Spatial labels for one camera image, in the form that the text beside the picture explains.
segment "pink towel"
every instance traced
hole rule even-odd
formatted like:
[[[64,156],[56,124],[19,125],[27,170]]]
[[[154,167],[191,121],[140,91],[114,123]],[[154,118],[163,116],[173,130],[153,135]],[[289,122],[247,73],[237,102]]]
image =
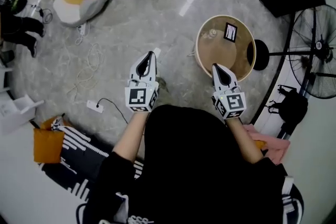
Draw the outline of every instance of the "pink towel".
[[[265,141],[266,145],[261,150],[268,150],[265,157],[278,165],[287,152],[290,145],[288,140],[282,140],[273,136],[259,134],[252,124],[244,125],[245,130],[249,133],[253,140]]]

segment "black bag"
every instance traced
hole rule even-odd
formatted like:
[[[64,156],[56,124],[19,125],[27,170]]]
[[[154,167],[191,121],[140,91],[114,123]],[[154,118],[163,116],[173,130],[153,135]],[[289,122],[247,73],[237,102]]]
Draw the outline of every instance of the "black bag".
[[[281,103],[271,101],[274,104],[268,107],[268,112],[273,114],[279,114],[284,120],[284,129],[287,133],[291,134],[298,123],[300,123],[305,116],[308,109],[308,100],[306,97],[298,94],[293,87],[279,85],[278,91],[285,95],[285,99]]]

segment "white wall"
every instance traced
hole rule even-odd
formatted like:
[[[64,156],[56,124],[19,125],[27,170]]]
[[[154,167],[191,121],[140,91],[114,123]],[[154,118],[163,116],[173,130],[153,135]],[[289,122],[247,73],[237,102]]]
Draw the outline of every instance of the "white wall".
[[[336,204],[336,98],[309,98],[284,160],[305,203],[302,224],[321,224]]]

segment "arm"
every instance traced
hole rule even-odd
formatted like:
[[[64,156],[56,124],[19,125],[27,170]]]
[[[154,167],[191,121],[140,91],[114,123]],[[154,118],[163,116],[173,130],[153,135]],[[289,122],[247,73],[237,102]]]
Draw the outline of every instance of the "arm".
[[[134,163],[148,115],[145,112],[133,114],[113,152]]]
[[[233,133],[244,160],[249,163],[256,163],[260,161],[263,158],[263,155],[257,148],[256,143],[244,129],[239,118],[228,119],[226,120],[226,124]]]

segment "black pants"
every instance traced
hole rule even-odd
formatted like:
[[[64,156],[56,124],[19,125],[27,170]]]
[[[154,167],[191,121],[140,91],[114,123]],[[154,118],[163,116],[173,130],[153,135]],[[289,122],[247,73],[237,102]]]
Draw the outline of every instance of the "black pants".
[[[1,21],[1,25],[4,26],[4,41],[21,44],[23,46],[26,46],[29,50],[33,49],[36,38],[25,32],[35,32],[38,33],[40,36],[43,34],[43,24],[39,20],[33,18],[22,18],[6,14]]]

